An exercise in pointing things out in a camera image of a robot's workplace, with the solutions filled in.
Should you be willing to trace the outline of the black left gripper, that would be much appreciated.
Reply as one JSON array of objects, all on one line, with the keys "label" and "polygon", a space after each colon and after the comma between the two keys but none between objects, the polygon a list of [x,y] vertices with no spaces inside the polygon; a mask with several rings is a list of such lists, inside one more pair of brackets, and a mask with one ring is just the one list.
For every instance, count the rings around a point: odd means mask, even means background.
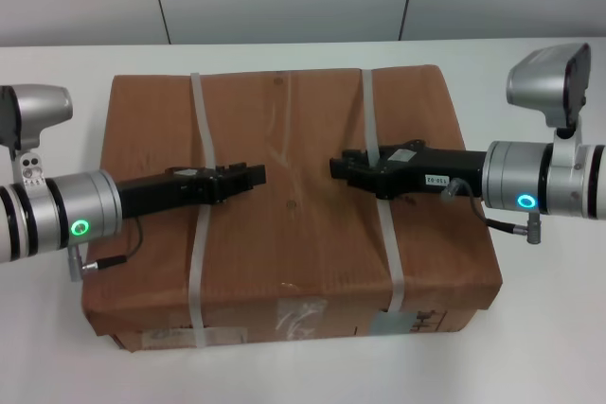
[{"label": "black left gripper", "polygon": [[266,183],[265,165],[170,167],[163,173],[118,182],[123,219],[174,208],[213,204]]}]

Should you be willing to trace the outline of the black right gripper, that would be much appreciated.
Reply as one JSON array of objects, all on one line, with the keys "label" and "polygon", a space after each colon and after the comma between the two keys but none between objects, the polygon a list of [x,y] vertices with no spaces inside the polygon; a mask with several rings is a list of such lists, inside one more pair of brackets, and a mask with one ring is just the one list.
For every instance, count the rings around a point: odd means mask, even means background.
[{"label": "black right gripper", "polygon": [[380,160],[372,168],[367,151],[346,149],[342,158],[330,159],[330,177],[349,186],[393,200],[408,193],[437,194],[454,179],[465,181],[472,195],[482,195],[482,173],[487,153],[460,149],[434,149],[422,140],[379,147]]}]

